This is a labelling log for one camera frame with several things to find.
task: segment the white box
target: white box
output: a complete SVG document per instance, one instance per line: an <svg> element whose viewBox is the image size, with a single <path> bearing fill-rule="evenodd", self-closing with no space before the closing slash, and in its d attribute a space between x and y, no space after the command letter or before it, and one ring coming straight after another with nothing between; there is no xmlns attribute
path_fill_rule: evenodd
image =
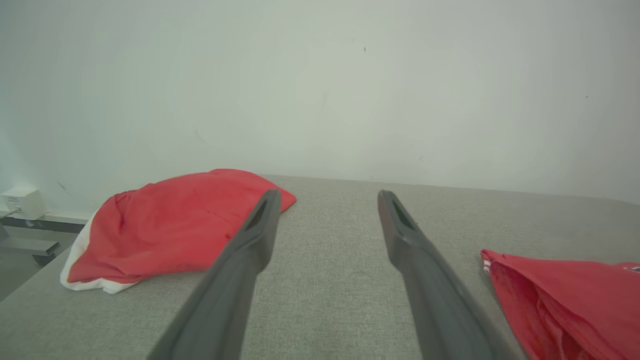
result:
<svg viewBox="0 0 640 360"><path fill-rule="evenodd" d="M47 208L36 188L16 187L2 194L9 211L20 208L20 213L10 215L24 220L37 220L47 213Z"/></svg>

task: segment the red and white cloth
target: red and white cloth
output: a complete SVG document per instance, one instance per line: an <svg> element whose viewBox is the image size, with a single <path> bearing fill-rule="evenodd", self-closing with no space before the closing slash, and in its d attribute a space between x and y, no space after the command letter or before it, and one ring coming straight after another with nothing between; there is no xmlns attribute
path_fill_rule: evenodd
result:
<svg viewBox="0 0 640 360"><path fill-rule="evenodd" d="M640 264L481 255L531 359L640 359Z"/></svg>
<svg viewBox="0 0 640 360"><path fill-rule="evenodd" d="M251 172L217 169L148 184L109 198L71 246L60 283L118 293L157 274L208 269L268 189Z"/></svg>

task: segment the red fabric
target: red fabric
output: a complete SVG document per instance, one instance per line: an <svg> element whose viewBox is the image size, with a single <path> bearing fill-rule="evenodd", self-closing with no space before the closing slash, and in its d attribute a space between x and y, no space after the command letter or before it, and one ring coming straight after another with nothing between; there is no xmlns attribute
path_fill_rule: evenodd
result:
<svg viewBox="0 0 640 360"><path fill-rule="evenodd" d="M640 359L640 264L481 255L531 359Z"/></svg>
<svg viewBox="0 0 640 360"><path fill-rule="evenodd" d="M68 282L137 282L205 270L240 229L262 194L278 188L285 211L296 198L250 172L217 169L148 184L107 200L93 218L89 246Z"/></svg>

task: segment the cable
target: cable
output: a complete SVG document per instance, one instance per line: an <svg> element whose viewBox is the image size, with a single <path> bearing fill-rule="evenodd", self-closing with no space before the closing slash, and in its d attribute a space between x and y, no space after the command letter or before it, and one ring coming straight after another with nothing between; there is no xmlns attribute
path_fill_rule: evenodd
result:
<svg viewBox="0 0 640 360"><path fill-rule="evenodd" d="M9 212L8 214L4 214L3 216L1 216L1 217L0 217L0 220L2 220L2 219L4 219L4 218L6 218L6 217L7 217L7 216L9 216L9 215L13 215L13 214L16 214L16 213L21 213L21 212L22 212L22 209L17 208L17 209L15 209L15 210L13 210L13 211Z"/></svg>

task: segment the gray floor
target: gray floor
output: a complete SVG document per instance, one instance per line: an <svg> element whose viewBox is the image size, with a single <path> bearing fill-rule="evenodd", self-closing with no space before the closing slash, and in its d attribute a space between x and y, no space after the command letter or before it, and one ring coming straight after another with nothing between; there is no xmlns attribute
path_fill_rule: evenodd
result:
<svg viewBox="0 0 640 360"><path fill-rule="evenodd" d="M5 229L9 235L16 238L57 241L61 246L56 251L58 254L70 247L77 236L77 234L71 233L24 229L21 227L6 226ZM35 263L31 255L0 252L0 302L34 276L40 269L41 267Z"/></svg>

